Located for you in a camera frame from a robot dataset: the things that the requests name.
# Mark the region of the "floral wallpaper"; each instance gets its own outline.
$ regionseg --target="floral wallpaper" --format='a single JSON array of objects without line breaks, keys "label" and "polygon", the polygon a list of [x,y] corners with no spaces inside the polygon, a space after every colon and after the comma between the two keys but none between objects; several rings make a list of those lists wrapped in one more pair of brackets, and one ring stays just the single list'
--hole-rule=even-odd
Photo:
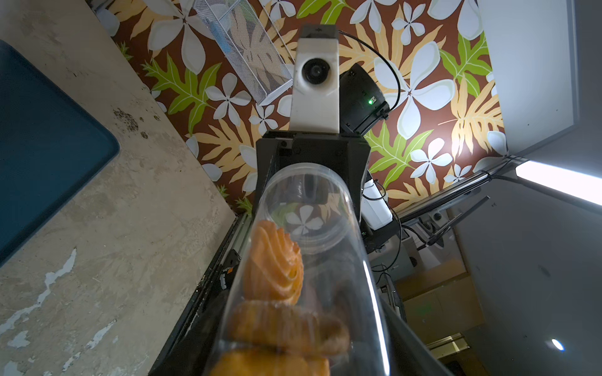
[{"label": "floral wallpaper", "polygon": [[[222,196],[236,211],[249,211],[257,181],[255,142],[269,129],[288,129],[291,91],[270,105],[255,103],[193,2],[114,0],[97,17]],[[399,104],[365,138],[372,147],[370,172],[397,210],[507,153],[475,0],[249,3],[291,66],[302,26],[328,23],[357,35],[396,68]],[[241,27],[235,14],[230,23]],[[250,34],[252,46],[257,33]],[[341,37],[341,72],[355,63],[393,106],[397,83],[385,62]]]}]

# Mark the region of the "camera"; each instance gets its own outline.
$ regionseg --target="camera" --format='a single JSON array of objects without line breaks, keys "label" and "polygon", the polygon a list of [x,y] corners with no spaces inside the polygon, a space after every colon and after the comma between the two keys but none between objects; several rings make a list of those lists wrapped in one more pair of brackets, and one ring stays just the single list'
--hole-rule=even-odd
[{"label": "camera", "polygon": [[306,25],[297,44],[289,130],[339,133],[339,53],[335,25]]},{"label": "camera", "polygon": [[311,59],[303,65],[303,78],[310,84],[319,85],[326,81],[330,66],[322,59]]}]

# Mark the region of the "white camera housing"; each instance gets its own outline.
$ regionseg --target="white camera housing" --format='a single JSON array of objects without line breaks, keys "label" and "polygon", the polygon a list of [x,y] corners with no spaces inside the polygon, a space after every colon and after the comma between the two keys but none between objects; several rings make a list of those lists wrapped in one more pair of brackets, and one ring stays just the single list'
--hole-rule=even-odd
[{"label": "white camera housing", "polygon": [[[312,84],[303,67],[312,59],[329,66],[326,80]],[[308,25],[297,44],[293,74],[293,103],[289,130],[339,133],[339,53],[338,32],[334,25]]]}]

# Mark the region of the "black bracket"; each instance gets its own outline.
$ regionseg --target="black bracket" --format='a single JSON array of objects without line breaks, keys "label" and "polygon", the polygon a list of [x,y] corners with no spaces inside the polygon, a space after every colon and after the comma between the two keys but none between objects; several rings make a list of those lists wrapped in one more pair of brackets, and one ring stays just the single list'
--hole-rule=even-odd
[{"label": "black bracket", "polygon": [[[321,164],[336,172],[347,184],[358,222],[370,145],[358,134],[320,134],[270,131],[256,142],[257,186],[253,215],[267,182],[280,169],[301,162]],[[317,197],[326,203],[327,197]]]}]

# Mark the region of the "metal rail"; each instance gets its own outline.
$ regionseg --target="metal rail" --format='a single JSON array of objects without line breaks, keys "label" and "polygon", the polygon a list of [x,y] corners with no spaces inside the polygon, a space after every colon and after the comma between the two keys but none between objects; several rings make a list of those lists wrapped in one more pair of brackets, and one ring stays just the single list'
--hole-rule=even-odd
[{"label": "metal rail", "polygon": [[436,208],[448,203],[449,201],[460,197],[463,194],[469,193],[473,189],[480,187],[481,185],[490,182],[493,178],[492,175],[498,173],[510,164],[521,164],[526,162],[528,159],[522,157],[508,156],[501,163],[495,165],[488,170],[479,171],[476,174],[468,177],[461,182],[451,185],[446,189],[435,193],[428,199],[425,199],[416,205],[411,205],[406,209],[397,213],[401,223],[407,223],[413,219],[420,217],[423,214],[431,212]]}]

